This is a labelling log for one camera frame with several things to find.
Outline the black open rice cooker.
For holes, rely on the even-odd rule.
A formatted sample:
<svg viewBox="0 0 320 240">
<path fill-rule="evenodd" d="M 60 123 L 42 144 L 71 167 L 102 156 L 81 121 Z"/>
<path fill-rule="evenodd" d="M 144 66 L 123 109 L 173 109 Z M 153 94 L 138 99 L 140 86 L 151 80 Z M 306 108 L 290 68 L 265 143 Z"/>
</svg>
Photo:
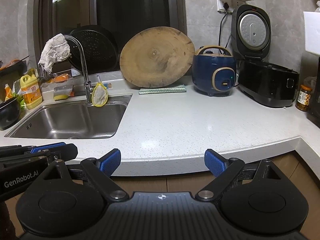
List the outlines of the black open rice cooker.
<svg viewBox="0 0 320 240">
<path fill-rule="evenodd" d="M 235 9 L 231 42 L 240 90 L 261 105 L 290 107 L 296 99 L 299 73 L 265 61 L 271 45 L 268 14 L 249 4 Z"/>
</svg>

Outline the dark window frame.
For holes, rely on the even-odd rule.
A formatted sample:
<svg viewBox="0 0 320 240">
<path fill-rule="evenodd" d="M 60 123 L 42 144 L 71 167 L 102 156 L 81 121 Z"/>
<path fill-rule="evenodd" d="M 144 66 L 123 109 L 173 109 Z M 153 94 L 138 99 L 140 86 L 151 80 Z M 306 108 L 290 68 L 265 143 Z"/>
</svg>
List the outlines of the dark window frame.
<svg viewBox="0 0 320 240">
<path fill-rule="evenodd" d="M 34 22 L 37 56 L 56 34 L 86 25 L 107 29 L 118 46 L 115 70 L 123 47 L 137 33 L 163 26 L 187 29 L 185 0 L 34 0 Z"/>
</svg>

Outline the white foam box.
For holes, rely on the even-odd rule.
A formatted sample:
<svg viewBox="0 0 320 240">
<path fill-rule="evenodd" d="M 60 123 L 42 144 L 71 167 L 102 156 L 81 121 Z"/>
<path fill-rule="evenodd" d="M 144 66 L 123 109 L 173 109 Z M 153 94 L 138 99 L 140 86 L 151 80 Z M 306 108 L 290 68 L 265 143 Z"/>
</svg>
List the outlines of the white foam box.
<svg viewBox="0 0 320 240">
<path fill-rule="evenodd" d="M 304 11 L 305 50 L 320 55 L 320 13 Z"/>
</svg>

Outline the green white striped cloth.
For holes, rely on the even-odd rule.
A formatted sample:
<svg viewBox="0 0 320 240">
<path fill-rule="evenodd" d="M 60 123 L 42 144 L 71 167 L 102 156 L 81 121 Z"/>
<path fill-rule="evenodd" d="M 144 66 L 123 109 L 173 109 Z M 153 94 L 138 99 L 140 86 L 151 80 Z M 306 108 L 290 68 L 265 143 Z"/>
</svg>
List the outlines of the green white striped cloth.
<svg viewBox="0 0 320 240">
<path fill-rule="evenodd" d="M 139 95 L 147 94 L 164 94 L 164 93 L 185 93 L 187 91 L 185 85 L 164 87 L 164 88 L 142 88 L 139 90 Z"/>
</svg>

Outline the chrome kitchen faucet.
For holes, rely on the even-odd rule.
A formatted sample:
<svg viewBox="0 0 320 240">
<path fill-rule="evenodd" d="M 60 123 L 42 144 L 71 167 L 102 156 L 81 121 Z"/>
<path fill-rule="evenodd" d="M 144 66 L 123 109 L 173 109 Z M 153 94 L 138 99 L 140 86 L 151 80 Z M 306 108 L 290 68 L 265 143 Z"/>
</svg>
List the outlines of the chrome kitchen faucet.
<svg viewBox="0 0 320 240">
<path fill-rule="evenodd" d="M 72 35 L 64 35 L 64 38 L 66 41 L 72 41 L 78 48 L 79 54 L 80 54 L 80 62 L 81 62 L 81 72 L 84 77 L 84 90 L 85 90 L 85 96 L 88 104 L 92 103 L 92 85 L 91 81 L 89 80 L 88 72 L 87 72 L 87 64 L 85 59 L 85 53 L 84 49 L 75 37 Z"/>
</svg>

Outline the stainless steel sink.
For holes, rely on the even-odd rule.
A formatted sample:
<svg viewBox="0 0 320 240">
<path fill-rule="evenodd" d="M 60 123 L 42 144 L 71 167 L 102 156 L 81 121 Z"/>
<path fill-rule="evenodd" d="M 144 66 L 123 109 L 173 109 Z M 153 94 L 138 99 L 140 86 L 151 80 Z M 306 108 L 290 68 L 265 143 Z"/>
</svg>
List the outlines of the stainless steel sink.
<svg viewBox="0 0 320 240">
<path fill-rule="evenodd" d="M 42 106 L 5 136 L 28 139 L 106 139 L 115 135 L 131 95 L 112 96 L 103 107 L 86 101 Z"/>
</svg>

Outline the white rag on faucet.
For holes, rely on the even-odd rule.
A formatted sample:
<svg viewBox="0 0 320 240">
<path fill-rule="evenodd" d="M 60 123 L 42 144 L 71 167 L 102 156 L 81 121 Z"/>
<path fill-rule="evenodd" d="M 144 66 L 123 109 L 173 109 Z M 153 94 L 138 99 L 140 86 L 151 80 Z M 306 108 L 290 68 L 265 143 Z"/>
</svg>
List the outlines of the white rag on faucet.
<svg viewBox="0 0 320 240">
<path fill-rule="evenodd" d="M 70 55 L 70 46 L 65 36 L 57 34 L 46 42 L 38 64 L 48 74 L 51 74 L 53 65 L 65 61 Z"/>
</svg>

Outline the yellow green sponge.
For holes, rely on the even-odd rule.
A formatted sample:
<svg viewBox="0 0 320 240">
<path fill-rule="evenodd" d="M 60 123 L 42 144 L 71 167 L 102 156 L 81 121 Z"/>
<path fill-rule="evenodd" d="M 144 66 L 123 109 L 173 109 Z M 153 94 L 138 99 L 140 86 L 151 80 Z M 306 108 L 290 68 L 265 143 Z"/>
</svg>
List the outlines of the yellow green sponge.
<svg viewBox="0 0 320 240">
<path fill-rule="evenodd" d="M 74 96 L 73 85 L 64 85 L 64 86 L 59 86 L 54 88 L 53 99 L 55 101 L 65 100 L 73 96 Z"/>
</svg>

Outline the small orange bottle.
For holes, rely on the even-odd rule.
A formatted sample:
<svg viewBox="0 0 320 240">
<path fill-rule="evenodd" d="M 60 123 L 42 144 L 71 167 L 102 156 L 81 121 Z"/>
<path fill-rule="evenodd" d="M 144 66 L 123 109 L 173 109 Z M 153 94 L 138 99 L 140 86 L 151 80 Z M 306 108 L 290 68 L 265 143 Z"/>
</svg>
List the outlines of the small orange bottle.
<svg viewBox="0 0 320 240">
<path fill-rule="evenodd" d="M 5 89 L 5 101 L 12 99 L 14 97 L 12 93 L 12 89 L 7 83 L 5 84 L 4 89 Z"/>
</svg>

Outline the black microwave oven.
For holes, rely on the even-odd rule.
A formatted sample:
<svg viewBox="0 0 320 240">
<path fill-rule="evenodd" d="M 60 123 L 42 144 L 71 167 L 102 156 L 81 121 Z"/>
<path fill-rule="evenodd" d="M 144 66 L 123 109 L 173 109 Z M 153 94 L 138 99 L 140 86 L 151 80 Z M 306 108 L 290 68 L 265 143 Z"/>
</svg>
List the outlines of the black microwave oven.
<svg viewBox="0 0 320 240">
<path fill-rule="evenodd" d="M 320 126 L 319 96 L 320 96 L 320 62 L 318 63 L 317 79 L 316 79 L 314 93 L 311 96 L 309 110 L 307 113 L 307 118 L 318 127 Z"/>
</svg>

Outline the yellow detergent bottle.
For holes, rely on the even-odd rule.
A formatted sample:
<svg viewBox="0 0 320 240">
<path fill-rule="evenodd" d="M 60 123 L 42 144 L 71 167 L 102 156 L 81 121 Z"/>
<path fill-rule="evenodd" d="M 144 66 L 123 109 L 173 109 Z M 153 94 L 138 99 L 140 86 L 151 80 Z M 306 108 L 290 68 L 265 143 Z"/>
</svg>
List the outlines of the yellow detergent bottle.
<svg viewBox="0 0 320 240">
<path fill-rule="evenodd" d="M 27 109 L 33 109 L 42 102 L 41 90 L 34 74 L 32 76 L 22 76 L 20 78 L 20 87 Z"/>
</svg>

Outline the glass jar of sauce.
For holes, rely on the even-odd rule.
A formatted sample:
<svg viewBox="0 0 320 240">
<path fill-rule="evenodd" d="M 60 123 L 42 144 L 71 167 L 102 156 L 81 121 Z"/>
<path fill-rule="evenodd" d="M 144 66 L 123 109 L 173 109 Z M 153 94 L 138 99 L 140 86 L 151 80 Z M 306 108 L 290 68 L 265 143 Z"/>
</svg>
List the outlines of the glass jar of sauce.
<svg viewBox="0 0 320 240">
<path fill-rule="evenodd" d="M 312 88 L 306 85 L 300 85 L 296 108 L 300 111 L 307 112 L 309 110 Z"/>
</svg>

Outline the black bowl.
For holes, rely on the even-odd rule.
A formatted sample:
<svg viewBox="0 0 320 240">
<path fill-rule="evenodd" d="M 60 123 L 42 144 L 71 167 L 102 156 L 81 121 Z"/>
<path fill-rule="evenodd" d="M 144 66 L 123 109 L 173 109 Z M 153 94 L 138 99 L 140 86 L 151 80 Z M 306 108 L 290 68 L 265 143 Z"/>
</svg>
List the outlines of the black bowl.
<svg viewBox="0 0 320 240">
<path fill-rule="evenodd" d="M 11 98 L 0 105 L 0 129 L 5 130 L 18 122 L 21 114 L 21 106 L 16 97 Z"/>
</svg>

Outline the round wooden cutting board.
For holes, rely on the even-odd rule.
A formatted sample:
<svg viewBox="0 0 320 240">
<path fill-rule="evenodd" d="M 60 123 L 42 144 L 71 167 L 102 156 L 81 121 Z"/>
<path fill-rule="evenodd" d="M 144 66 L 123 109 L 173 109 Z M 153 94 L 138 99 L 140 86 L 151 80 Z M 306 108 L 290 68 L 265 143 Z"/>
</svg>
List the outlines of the round wooden cutting board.
<svg viewBox="0 0 320 240">
<path fill-rule="evenodd" d="M 192 40 L 172 27 L 145 29 L 132 37 L 120 54 L 120 71 L 140 88 L 173 84 L 190 69 L 195 54 Z"/>
</svg>

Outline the black round pan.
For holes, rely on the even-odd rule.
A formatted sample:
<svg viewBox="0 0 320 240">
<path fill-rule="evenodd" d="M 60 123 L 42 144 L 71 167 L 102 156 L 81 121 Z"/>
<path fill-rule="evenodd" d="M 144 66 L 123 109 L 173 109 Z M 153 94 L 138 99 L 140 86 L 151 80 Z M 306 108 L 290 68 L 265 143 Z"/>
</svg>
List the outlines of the black round pan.
<svg viewBox="0 0 320 240">
<path fill-rule="evenodd" d="M 82 45 L 89 75 L 115 70 L 118 46 L 114 35 L 99 25 L 86 25 L 70 33 Z"/>
</svg>

